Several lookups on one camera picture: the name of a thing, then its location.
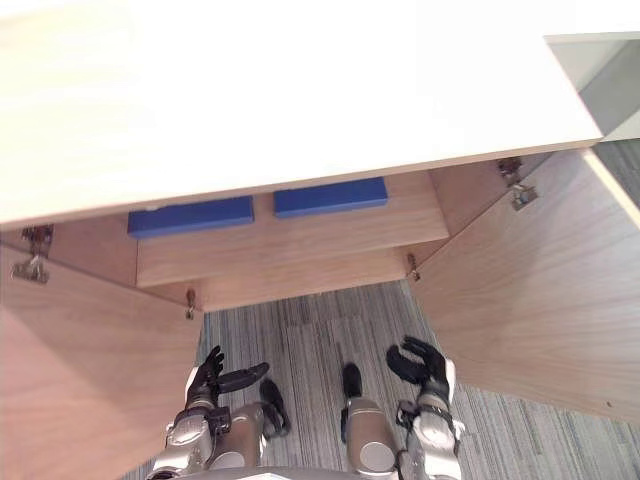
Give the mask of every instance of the gray striped carpet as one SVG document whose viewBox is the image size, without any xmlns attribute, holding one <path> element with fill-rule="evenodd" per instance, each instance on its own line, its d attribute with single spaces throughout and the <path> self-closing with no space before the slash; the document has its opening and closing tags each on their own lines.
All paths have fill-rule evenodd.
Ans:
<svg viewBox="0 0 640 480">
<path fill-rule="evenodd" d="M 603 142 L 593 150 L 640 207 L 640 139 Z"/>
<path fill-rule="evenodd" d="M 264 464 L 344 470 L 341 365 L 360 366 L 365 395 L 393 418 L 398 400 L 415 395 L 384 363 L 387 347 L 404 334 L 435 341 L 400 281 L 208 314 L 198 359 L 219 343 L 225 371 L 271 364 L 293 429 L 269 445 Z M 254 386 L 222 403 L 238 407 L 257 399 Z M 639 426 L 468 386 L 457 389 L 454 411 L 467 425 L 460 454 L 466 479 L 640 479 Z M 125 478 L 144 478 L 148 468 Z"/>
</svg>

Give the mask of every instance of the wooden cabinet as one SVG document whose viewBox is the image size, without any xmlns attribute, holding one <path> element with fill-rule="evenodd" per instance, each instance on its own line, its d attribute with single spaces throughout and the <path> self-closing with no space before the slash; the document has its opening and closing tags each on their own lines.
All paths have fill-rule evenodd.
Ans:
<svg viewBox="0 0 640 480">
<path fill-rule="evenodd" d="M 590 150 L 522 171 L 539 198 L 519 211 L 491 161 L 388 176 L 368 210 L 277 219 L 261 194 L 254 224 L 139 242 L 122 214 L 59 223 L 47 285 L 10 278 L 28 253 L 3 233 L 6 478 L 153 455 L 201 310 L 405 277 L 461 381 L 640 421 L 640 213 Z"/>
<path fill-rule="evenodd" d="M 640 421 L 640 212 L 589 150 L 558 153 L 411 281 L 460 381 Z"/>
<path fill-rule="evenodd" d="M 0 18 L 0 476 L 154 454 L 202 311 L 407 276 L 462 381 L 640 421 L 637 208 L 590 151 L 524 158 L 518 212 L 496 171 L 602 136 L 542 38 L 473 2 L 333 3 Z M 277 189 L 381 175 L 385 207 L 273 217 Z M 252 225 L 126 234 L 130 210 L 240 194 Z M 49 222 L 49 283 L 11 279 L 19 228 Z"/>
<path fill-rule="evenodd" d="M 116 478 L 155 455 L 202 314 L 54 262 L 46 286 L 14 280 L 24 253 L 0 253 L 0 476 Z"/>
</svg>

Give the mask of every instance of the metal hinge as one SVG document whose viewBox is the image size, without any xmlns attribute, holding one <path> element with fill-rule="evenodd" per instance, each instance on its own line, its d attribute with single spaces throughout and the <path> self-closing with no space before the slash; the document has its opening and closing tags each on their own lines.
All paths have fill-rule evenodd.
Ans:
<svg viewBox="0 0 640 480">
<path fill-rule="evenodd" d="M 16 263 L 11 269 L 11 278 L 20 278 L 35 283 L 49 281 L 49 272 L 44 269 L 44 260 L 49 257 L 53 242 L 53 225 L 39 225 L 22 230 L 22 238 L 30 243 L 31 258 Z"/>
<path fill-rule="evenodd" d="M 413 253 L 408 254 L 407 262 L 409 263 L 409 268 L 411 269 L 409 274 L 412 275 L 413 280 L 417 282 L 418 280 L 420 280 L 420 272 L 418 272 L 418 264 L 416 262 L 416 256 Z"/>
<path fill-rule="evenodd" d="M 184 316 L 187 320 L 193 320 L 196 311 L 196 291 L 193 288 L 187 290 L 187 311 Z"/>
<path fill-rule="evenodd" d="M 513 193 L 511 205 L 516 211 L 521 210 L 538 198 L 538 192 L 536 192 L 535 187 L 522 184 L 522 178 L 520 177 L 521 166 L 522 160 L 519 157 L 498 160 L 498 170 L 507 187 Z"/>
</svg>

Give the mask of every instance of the open cabinet door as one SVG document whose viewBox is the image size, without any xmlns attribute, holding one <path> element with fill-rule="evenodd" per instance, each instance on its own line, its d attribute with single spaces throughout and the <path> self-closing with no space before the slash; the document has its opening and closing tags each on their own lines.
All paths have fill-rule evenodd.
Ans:
<svg viewBox="0 0 640 480">
<path fill-rule="evenodd" d="M 461 382 L 640 422 L 640 214 L 590 150 L 553 155 L 410 280 Z"/>
<path fill-rule="evenodd" d="M 163 448 L 202 315 L 66 267 L 12 280 L 0 247 L 0 477 L 116 478 Z"/>
</svg>

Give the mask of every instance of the blue box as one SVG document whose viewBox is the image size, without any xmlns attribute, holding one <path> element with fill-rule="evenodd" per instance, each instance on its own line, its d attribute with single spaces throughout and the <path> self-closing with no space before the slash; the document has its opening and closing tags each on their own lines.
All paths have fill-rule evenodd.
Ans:
<svg viewBox="0 0 640 480">
<path fill-rule="evenodd" d="M 247 223 L 253 223 L 250 196 L 131 212 L 128 232 L 142 239 Z"/>
<path fill-rule="evenodd" d="M 382 177 L 280 190 L 273 196 L 278 218 L 379 207 L 386 205 L 388 199 Z"/>
</svg>

